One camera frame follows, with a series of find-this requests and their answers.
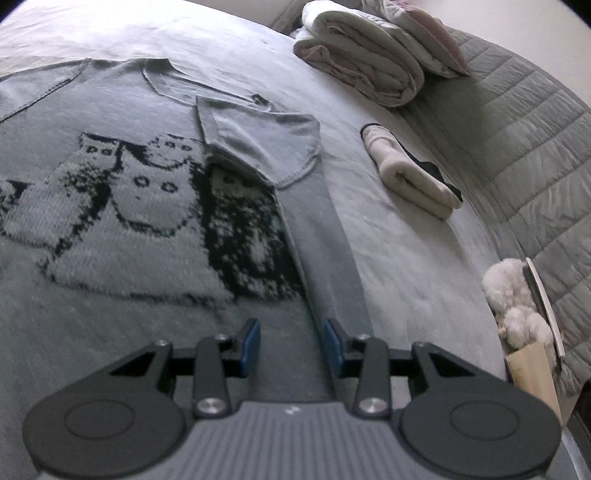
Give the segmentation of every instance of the quilted padding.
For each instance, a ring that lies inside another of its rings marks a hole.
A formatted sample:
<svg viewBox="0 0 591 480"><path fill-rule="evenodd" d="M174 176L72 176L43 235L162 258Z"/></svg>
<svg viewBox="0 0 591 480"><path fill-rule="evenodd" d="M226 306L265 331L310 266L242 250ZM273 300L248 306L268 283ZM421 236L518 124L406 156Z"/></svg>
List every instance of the quilted padding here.
<svg viewBox="0 0 591 480"><path fill-rule="evenodd" d="M590 109L514 53L451 33L471 77L430 77L399 111L463 187L499 256L534 261L567 350L558 387L575 393L591 377Z"/></svg>

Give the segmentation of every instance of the white quilt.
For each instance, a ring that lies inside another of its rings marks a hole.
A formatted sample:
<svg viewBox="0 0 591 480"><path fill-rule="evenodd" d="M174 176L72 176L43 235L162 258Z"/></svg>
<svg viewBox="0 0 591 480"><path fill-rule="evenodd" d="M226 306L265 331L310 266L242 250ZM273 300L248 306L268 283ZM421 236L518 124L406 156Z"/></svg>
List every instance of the white quilt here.
<svg viewBox="0 0 591 480"><path fill-rule="evenodd" d="M85 57L168 57L210 85L312 113L375 333L395 348L434 342L504 377L479 282L497 257L469 202L442 222L389 192L359 136L363 125L378 122L420 160L437 158L401 117L297 58L293 42L182 0L29 0L0 25L0 74ZM395 387L394 398L402 405L408 393Z"/></svg>

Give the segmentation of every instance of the stuffed animal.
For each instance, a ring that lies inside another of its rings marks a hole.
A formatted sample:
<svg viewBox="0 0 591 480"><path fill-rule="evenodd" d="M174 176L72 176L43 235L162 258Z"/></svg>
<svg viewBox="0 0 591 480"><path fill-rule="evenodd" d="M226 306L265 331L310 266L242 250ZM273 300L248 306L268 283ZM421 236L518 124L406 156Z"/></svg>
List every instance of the stuffed animal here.
<svg viewBox="0 0 591 480"><path fill-rule="evenodd" d="M556 367L554 336L535 309L534 298L518 258L506 258L487 270L482 279L486 301L495 314L499 337L516 350L533 342L544 345L550 368Z"/></svg>

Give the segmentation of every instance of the bed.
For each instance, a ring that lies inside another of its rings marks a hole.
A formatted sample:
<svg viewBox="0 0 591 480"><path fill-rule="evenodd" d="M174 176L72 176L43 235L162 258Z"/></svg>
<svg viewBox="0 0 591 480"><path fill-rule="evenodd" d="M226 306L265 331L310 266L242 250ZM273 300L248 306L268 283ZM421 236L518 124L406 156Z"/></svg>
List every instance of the bed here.
<svg viewBox="0 0 591 480"><path fill-rule="evenodd" d="M479 72L479 80L514 61L512 55L502 57L484 41L455 34L465 43L471 67L490 68ZM520 252L515 248L499 251L503 225L495 230L497 236L491 235L489 225L497 212L488 208L487 192L458 172L451 158L454 149L438 137L445 129L429 120L430 112L444 112L444 102L437 103L434 97L440 90L445 95L445 85L433 80L416 103L390 112L312 69L292 54L292 48L290 37L180 0L63 1L58 5L30 0L0 26L0 76L88 57L170 59L178 71L217 89L256 92L285 111L313 115L320 122L324 177L357 265L371 320L362 331L351 333L377 335L393 348L409 348L419 340L433 342L505 378L503 350L480 279L499 260L499 253ZM478 63L487 49L489 57ZM583 111L580 117L588 120L589 114ZM416 157L440 165L461 189L476 192L475 200L468 195L462 208L442 222L389 193L359 136L360 128L371 122L395 132ZM0 421L6 426L2 442L8 444L0 453L0 478L6 479L27 478L34 472L20 425L38 400L148 342L167 338L175 345L189 346L195 341L193 335L204 333L198 328L167 330L165 323L148 322L129 330L122 325L113 344L109 331L85 328L68 338L76 347L50 343L51 336L44 332L44 325L50 325L44 317L47 311L35 304L34 295L31 304L24 304L17 299L23 302L28 297L11 291L11 269L20 268L11 262L12 253L11 241L0 239L0 284L3 295L11 298L3 307L11 313L1 324L0 349L2 364L10 366L3 368L2 383L8 388L0 393ZM129 302L114 304L102 314L124 319L125 312L133 309ZM89 314L100 316L101 312ZM272 337L264 336L263 341L270 344ZM69 349L76 354L69 355ZM30 364L28 359L36 350L43 353L41 360L37 355ZM305 378L296 372L285 374L294 375L286 380L291 388L304 382L302 389L306 389ZM410 395L405 382L393 381L393 392L395 407L406 405ZM256 398L256 388L248 394Z"/></svg>

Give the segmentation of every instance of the folded blanket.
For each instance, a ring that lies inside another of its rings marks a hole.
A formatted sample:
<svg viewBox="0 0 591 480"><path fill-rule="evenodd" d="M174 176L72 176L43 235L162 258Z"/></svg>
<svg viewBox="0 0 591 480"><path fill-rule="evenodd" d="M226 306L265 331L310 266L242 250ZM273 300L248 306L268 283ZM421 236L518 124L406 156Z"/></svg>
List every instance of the folded blanket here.
<svg viewBox="0 0 591 480"><path fill-rule="evenodd" d="M384 127L366 125L361 137L378 166L380 178L390 190L442 220L449 218L453 209L461 207L459 190L452 186L454 193L448 185L421 168Z"/></svg>
<svg viewBox="0 0 591 480"><path fill-rule="evenodd" d="M415 57L362 12L314 0L304 7L302 22L294 53L376 103L404 105L423 86L424 74Z"/></svg>

